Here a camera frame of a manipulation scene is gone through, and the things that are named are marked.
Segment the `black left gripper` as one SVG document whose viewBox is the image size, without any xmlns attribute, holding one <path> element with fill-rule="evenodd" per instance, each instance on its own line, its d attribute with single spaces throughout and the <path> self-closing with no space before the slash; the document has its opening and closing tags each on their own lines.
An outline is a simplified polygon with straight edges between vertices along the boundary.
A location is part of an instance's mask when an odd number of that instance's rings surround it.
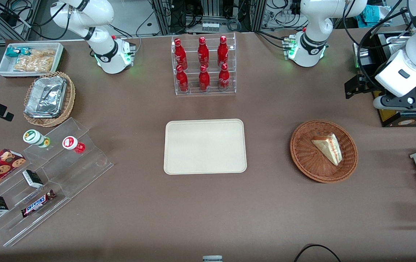
<svg viewBox="0 0 416 262">
<path fill-rule="evenodd" d="M 345 83 L 345 98 L 350 99 L 355 94 L 365 94 L 379 91 L 383 95 L 387 93 L 384 87 L 377 84 L 373 78 L 367 78 L 363 74 L 357 74 L 357 80 L 349 80 Z"/>
</svg>

